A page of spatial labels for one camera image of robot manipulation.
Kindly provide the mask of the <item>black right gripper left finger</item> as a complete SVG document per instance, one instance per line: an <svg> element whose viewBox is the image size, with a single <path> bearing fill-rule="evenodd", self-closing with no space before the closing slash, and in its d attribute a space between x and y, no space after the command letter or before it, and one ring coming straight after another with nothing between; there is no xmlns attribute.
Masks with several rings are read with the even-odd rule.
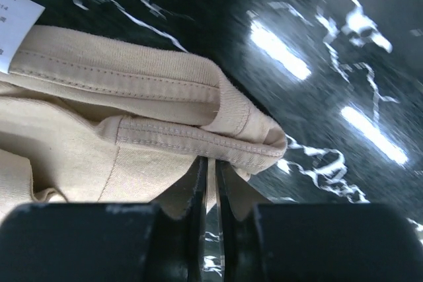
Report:
<svg viewBox="0 0 423 282"><path fill-rule="evenodd" d="M189 205L189 239L187 247L187 281L202 281L204 267L204 242L206 229L206 203L208 160L196 159L194 193Z"/></svg>

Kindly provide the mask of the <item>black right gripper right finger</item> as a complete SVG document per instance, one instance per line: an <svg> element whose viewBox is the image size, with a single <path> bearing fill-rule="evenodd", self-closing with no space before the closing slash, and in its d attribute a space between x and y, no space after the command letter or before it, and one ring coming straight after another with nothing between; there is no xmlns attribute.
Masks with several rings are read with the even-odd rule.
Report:
<svg viewBox="0 0 423 282"><path fill-rule="evenodd" d="M260 281L260 244L254 206L268 199L240 177L232 165L215 166L221 268L224 281Z"/></svg>

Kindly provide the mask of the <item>beige t-shirt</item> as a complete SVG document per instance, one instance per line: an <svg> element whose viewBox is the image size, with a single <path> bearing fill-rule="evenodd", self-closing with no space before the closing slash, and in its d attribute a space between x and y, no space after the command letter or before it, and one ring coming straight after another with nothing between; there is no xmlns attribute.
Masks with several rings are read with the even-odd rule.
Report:
<svg viewBox="0 0 423 282"><path fill-rule="evenodd" d="M283 129L212 61L34 26L1 75L1 216L23 203L148 202L198 156L244 179Z"/></svg>

